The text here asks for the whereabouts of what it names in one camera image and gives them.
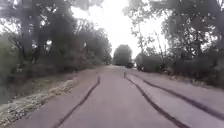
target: dirt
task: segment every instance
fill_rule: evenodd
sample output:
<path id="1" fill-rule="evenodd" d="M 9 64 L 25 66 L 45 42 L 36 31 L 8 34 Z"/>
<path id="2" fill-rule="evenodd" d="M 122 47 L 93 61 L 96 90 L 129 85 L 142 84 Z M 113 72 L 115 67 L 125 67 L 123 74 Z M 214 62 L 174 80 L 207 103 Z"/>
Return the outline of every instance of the dirt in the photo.
<path id="1" fill-rule="evenodd" d="M 78 73 L 53 75 L 27 81 L 17 85 L 16 94 L 9 103 L 0 105 L 0 127 L 21 119 L 42 106 L 56 95 L 61 95 L 84 81 L 89 76 L 103 70 L 102 67 L 87 69 Z"/>

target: tire mark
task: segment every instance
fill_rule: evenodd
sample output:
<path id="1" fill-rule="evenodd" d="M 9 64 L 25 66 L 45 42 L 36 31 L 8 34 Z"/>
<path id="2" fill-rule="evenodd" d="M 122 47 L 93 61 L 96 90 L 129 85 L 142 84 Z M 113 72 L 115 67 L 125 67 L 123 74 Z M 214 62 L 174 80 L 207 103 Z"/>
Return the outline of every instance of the tire mark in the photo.
<path id="1" fill-rule="evenodd" d="M 198 108 L 198 109 L 200 109 L 200 110 L 208 113 L 209 115 L 211 115 L 211 116 L 213 116 L 213 117 L 215 117 L 217 119 L 220 119 L 220 120 L 224 121 L 224 115 L 222 113 L 220 113 L 220 112 L 212 109 L 211 107 L 208 107 L 207 105 L 204 105 L 204 104 L 202 104 L 200 102 L 197 102 L 197 101 L 192 100 L 192 99 L 190 99 L 190 98 L 188 98 L 186 96 L 183 96 L 183 95 L 181 95 L 179 93 L 176 93 L 175 91 L 173 91 L 171 89 L 167 89 L 167 88 L 160 87 L 158 85 L 152 84 L 149 81 L 146 81 L 143 78 L 141 78 L 141 77 L 139 77 L 139 76 L 137 76 L 135 74 L 131 74 L 131 75 L 133 75 L 133 76 L 141 79 L 144 83 L 146 83 L 147 85 L 149 85 L 151 87 L 158 88 L 158 89 L 161 89 L 163 91 L 166 91 L 166 92 L 168 92 L 168 93 L 170 93 L 170 94 L 172 94 L 172 95 L 174 95 L 174 96 L 176 96 L 176 97 L 184 100 L 185 102 L 191 104 L 192 106 L 194 106 L 194 107 L 196 107 L 196 108 Z"/>
<path id="2" fill-rule="evenodd" d="M 71 114 L 75 110 L 77 110 L 78 108 L 80 108 L 85 103 L 85 101 L 89 98 L 90 94 L 93 92 L 93 90 L 99 84 L 100 84 L 100 76 L 98 76 L 96 84 L 87 92 L 87 94 L 83 97 L 83 99 L 74 108 L 72 108 L 62 119 L 60 119 L 60 121 L 57 124 L 55 124 L 52 128 L 58 128 L 58 127 L 60 127 L 65 122 L 65 120 L 68 119 L 68 117 L 71 116 Z"/>
<path id="3" fill-rule="evenodd" d="M 136 83 L 134 83 L 132 80 L 130 80 L 127 76 L 126 76 L 126 72 L 124 73 L 124 78 L 126 80 L 128 80 L 129 82 L 131 82 L 133 85 L 135 85 L 135 87 L 138 89 L 138 91 L 142 94 L 142 96 L 146 99 L 146 101 L 161 115 L 163 115 L 167 120 L 171 121 L 174 125 L 176 125 L 178 128 L 190 128 L 189 126 L 187 126 L 186 124 L 182 123 L 181 121 L 177 120 L 175 117 L 172 117 L 169 113 L 167 113 L 166 111 L 164 111 L 162 108 L 160 108 L 156 103 L 154 103 L 149 96 L 143 91 L 143 89 L 137 85 Z"/>

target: sky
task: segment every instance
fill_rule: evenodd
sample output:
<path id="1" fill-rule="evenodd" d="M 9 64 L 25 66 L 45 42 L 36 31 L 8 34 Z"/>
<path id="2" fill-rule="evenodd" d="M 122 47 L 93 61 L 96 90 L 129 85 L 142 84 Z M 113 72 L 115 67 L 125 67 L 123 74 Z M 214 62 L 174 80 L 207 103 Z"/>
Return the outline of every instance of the sky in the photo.
<path id="1" fill-rule="evenodd" d="M 76 18 L 88 19 L 98 25 L 99 28 L 104 28 L 107 31 L 109 42 L 112 44 L 113 55 L 115 49 L 120 44 L 128 44 L 132 51 L 132 58 L 140 52 L 138 47 L 138 40 L 131 34 L 131 20 L 124 16 L 122 10 L 128 6 L 128 0 L 104 0 L 102 8 L 98 6 L 92 6 L 88 11 L 82 11 L 79 8 L 72 8 L 73 15 Z M 164 18 L 157 20 L 149 20 L 144 25 L 141 25 L 141 31 L 143 35 L 154 33 L 156 31 L 159 34 L 160 42 L 165 42 L 163 35 L 161 35 L 161 23 Z M 154 42 L 156 48 L 158 48 L 158 41 Z"/>

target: paved road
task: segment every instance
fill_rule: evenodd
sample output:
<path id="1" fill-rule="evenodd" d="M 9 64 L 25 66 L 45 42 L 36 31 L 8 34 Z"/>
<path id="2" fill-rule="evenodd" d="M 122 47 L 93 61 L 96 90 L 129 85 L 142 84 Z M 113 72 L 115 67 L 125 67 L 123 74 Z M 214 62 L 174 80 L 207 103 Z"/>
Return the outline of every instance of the paved road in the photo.
<path id="1" fill-rule="evenodd" d="M 199 87 L 203 95 L 187 97 L 191 92 L 196 96 L 198 87 L 175 83 L 176 89 L 173 84 L 169 85 L 172 81 L 161 83 L 165 78 L 157 77 L 121 67 L 106 67 L 10 128 L 224 128 L 224 110 L 214 109 L 224 102 L 204 104 L 205 99 L 201 97 L 206 95 L 204 88 Z M 158 87 L 149 85 L 147 80 Z M 224 97 L 222 91 L 206 91 Z M 221 102 L 223 99 L 211 97 L 209 100 Z M 207 108 L 197 106 L 194 101 Z"/>

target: bush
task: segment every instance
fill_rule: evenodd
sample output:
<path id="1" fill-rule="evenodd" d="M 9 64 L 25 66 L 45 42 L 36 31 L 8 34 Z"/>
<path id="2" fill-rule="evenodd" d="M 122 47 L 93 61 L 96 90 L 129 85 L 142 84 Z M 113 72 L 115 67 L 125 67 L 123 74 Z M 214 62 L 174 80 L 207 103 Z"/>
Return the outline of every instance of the bush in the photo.
<path id="1" fill-rule="evenodd" d="M 136 58 L 137 69 L 145 72 L 161 72 L 164 68 L 164 61 L 159 55 L 139 55 Z"/>

